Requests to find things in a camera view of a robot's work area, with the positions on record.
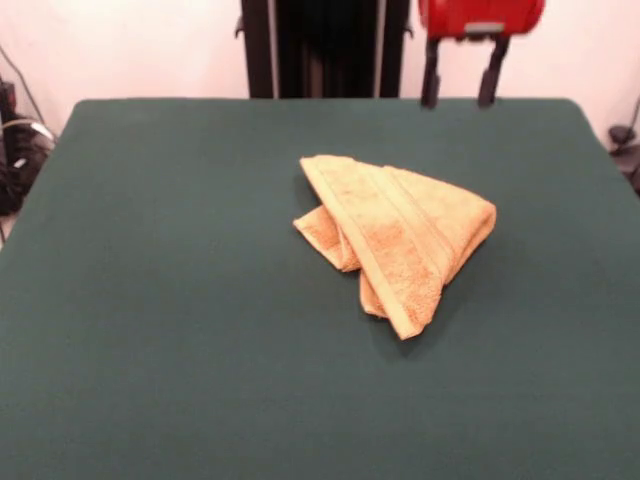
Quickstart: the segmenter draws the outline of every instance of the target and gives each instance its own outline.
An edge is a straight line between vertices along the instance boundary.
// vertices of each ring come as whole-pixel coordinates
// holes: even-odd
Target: towel fold
[[[491,233],[496,208],[407,170],[348,157],[300,161],[322,205],[295,227],[337,269],[360,273],[360,301],[401,339],[433,318],[444,285]]]

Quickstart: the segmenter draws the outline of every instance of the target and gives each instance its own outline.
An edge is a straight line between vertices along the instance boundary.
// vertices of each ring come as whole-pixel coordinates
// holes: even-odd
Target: table
[[[498,223],[401,343],[301,156]],[[80,103],[0,253],[5,479],[640,478],[640,206],[562,100]]]

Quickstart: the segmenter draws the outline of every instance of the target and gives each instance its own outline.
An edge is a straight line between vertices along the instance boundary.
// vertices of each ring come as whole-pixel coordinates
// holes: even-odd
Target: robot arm
[[[441,40],[490,39],[495,42],[478,95],[478,104],[486,108],[495,101],[500,69],[511,36],[529,33],[544,10],[544,0],[419,0],[419,5],[421,22],[427,29],[427,61],[421,99],[427,108],[434,108],[438,102],[438,47]]]

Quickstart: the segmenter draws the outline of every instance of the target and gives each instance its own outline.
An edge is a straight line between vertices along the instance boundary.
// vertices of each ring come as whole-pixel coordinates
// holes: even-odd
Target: black metal frame
[[[267,0],[242,0],[242,30],[251,98],[273,98]]]
[[[275,0],[279,92],[281,98],[305,97],[299,25],[292,14],[297,0]],[[381,65],[380,96],[397,97],[400,90],[404,35],[410,0],[388,0]],[[374,88],[377,2],[361,0],[354,28],[358,35],[345,45],[344,62],[329,65],[323,75],[323,96],[371,97]],[[242,0],[249,93],[251,98],[273,98],[273,66],[267,0]]]

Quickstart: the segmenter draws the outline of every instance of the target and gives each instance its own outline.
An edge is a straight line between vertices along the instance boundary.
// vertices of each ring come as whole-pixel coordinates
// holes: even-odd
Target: orange towel
[[[324,155],[300,163],[323,205],[295,227],[337,269],[362,269],[367,313],[403,340],[420,334],[442,287],[493,230],[495,206],[407,170]]]

